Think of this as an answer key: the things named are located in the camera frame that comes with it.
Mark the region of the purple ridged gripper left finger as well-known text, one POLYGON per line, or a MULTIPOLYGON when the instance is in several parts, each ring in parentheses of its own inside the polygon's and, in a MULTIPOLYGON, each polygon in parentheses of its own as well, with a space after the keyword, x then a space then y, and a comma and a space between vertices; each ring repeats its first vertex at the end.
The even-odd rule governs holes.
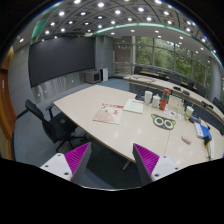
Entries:
POLYGON ((81 145, 66 154, 57 153, 41 169, 79 184, 91 155, 91 143, 81 145))

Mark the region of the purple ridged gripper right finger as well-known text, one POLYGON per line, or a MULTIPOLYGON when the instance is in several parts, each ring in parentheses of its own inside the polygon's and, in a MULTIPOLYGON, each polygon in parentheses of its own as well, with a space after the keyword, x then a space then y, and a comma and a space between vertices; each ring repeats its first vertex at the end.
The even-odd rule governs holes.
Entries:
POLYGON ((133 144, 133 155, 143 185, 148 185, 178 170, 178 166, 169 157, 159 156, 136 143, 133 144))

